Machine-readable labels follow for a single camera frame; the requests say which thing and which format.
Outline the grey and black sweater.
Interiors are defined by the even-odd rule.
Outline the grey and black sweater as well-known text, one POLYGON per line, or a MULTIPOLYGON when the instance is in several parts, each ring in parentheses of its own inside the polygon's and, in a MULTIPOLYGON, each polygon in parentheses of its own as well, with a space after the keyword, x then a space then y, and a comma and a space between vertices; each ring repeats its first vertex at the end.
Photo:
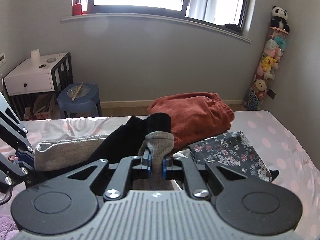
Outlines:
POLYGON ((125 157, 151 153, 151 176, 134 182, 135 190, 173 190, 162 175, 162 161, 174 148, 171 118, 155 113, 145 119, 131 116, 128 122, 109 135, 94 135, 69 140, 47 140, 35 148, 34 167, 49 177, 55 177, 99 159, 116 164, 125 157))

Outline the rust orange folded garment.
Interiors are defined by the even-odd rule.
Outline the rust orange folded garment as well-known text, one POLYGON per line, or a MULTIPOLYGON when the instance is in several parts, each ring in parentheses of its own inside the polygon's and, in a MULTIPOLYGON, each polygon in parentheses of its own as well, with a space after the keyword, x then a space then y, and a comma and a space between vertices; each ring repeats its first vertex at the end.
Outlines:
POLYGON ((226 132, 235 118, 234 112, 217 93, 208 92, 157 98, 148 106, 148 113, 166 113, 171 117, 175 150, 226 132))

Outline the dark floral folded garment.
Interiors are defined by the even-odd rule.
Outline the dark floral folded garment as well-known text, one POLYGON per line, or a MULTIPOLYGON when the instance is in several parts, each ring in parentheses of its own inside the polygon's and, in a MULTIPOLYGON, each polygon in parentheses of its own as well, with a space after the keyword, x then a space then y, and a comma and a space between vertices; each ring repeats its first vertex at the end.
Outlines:
POLYGON ((195 163, 221 164, 246 176, 271 182, 272 173, 242 131, 216 135, 188 146, 195 163))

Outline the white bedside table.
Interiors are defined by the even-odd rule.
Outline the white bedside table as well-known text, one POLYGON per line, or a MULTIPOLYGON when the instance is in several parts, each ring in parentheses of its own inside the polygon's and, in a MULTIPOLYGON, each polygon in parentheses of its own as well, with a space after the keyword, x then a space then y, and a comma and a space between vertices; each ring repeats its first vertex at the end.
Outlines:
POLYGON ((70 52, 41 56, 40 63, 41 68, 35 68, 26 59, 4 78, 10 106, 20 119, 40 94, 58 96, 73 83, 70 52))

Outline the blue plastic stool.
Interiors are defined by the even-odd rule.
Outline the blue plastic stool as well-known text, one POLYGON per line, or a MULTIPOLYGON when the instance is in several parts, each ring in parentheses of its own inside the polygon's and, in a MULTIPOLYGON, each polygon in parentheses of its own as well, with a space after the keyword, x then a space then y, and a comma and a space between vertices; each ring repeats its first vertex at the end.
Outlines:
POLYGON ((62 119, 75 118, 80 113, 102 117, 99 87, 92 83, 73 83, 58 96, 57 103, 62 119))

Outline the navy folded garment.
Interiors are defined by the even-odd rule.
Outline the navy folded garment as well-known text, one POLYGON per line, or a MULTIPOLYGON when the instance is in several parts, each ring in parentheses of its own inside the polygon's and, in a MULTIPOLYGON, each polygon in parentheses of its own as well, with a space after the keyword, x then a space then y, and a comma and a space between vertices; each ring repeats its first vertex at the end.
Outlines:
POLYGON ((269 170, 270 175, 271 175, 271 182, 273 182, 277 176, 279 176, 279 171, 278 170, 269 170))

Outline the white cylinder lamp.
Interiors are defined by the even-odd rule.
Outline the white cylinder lamp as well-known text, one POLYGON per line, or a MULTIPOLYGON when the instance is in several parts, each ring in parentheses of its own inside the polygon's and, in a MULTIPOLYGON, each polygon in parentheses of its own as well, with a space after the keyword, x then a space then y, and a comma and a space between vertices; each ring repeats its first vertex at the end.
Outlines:
POLYGON ((40 50, 35 49, 30 52, 30 61, 33 67, 39 68, 41 65, 40 50))

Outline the pink polka dot bedsheet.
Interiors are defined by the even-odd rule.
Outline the pink polka dot bedsheet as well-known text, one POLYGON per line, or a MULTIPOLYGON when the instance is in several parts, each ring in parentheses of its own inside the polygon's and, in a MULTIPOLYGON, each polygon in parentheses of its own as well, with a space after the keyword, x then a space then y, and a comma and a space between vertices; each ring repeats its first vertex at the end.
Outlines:
MULTIPOLYGON (((25 121, 31 163, 40 142, 109 135, 130 118, 25 121)), ((133 188, 142 156, 99 159, 55 177, 34 170, 32 187, 9 176, 1 216, 18 239, 319 239, 319 170, 295 136, 266 111, 236 112, 224 133, 236 131, 279 171, 273 182, 197 164, 187 146, 190 158, 172 160, 173 190, 133 188)))

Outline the clear plush toy storage tube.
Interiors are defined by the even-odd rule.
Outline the clear plush toy storage tube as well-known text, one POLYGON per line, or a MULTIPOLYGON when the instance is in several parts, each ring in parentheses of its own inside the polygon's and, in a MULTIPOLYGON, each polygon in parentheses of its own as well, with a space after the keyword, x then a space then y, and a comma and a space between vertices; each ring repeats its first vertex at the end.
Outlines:
POLYGON ((289 32, 283 29, 269 27, 260 61, 242 101, 242 105, 246 110, 259 110, 268 95, 279 69, 281 57, 287 47, 286 39, 288 35, 289 32))

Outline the yellow pikachu plush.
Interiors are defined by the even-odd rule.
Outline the yellow pikachu plush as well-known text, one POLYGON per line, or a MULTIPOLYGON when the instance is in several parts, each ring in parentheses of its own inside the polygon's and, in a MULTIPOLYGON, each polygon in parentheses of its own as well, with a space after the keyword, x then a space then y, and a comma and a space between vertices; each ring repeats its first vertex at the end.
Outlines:
POLYGON ((263 70, 265 72, 269 72, 276 62, 277 62, 276 59, 269 57, 269 56, 266 56, 262 59, 262 61, 260 63, 261 63, 263 70))

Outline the red cup on sill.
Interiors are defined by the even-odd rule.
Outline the red cup on sill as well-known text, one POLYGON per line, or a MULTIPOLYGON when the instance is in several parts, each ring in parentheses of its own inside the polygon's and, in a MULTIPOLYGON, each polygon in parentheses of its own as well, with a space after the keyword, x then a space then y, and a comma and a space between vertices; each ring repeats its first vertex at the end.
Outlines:
POLYGON ((72 16, 79 16, 82 15, 82 4, 75 3, 72 5, 72 16))

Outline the panda plush toy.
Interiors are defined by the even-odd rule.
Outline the panda plush toy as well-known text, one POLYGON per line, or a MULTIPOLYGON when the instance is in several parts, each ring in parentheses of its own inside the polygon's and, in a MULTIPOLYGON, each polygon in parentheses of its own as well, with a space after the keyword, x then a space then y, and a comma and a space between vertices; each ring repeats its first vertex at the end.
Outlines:
POLYGON ((270 26, 276 27, 278 29, 282 29, 286 31, 287 33, 290 32, 290 26, 287 23, 288 20, 288 13, 285 9, 281 7, 274 6, 271 11, 271 20, 270 20, 270 26))

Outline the black wall outlet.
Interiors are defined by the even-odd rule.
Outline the black wall outlet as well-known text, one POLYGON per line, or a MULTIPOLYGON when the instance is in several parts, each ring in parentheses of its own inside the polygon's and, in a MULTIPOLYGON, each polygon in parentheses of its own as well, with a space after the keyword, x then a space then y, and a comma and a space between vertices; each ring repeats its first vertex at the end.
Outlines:
POLYGON ((273 90, 269 89, 267 91, 267 95, 273 100, 276 96, 276 93, 273 90))

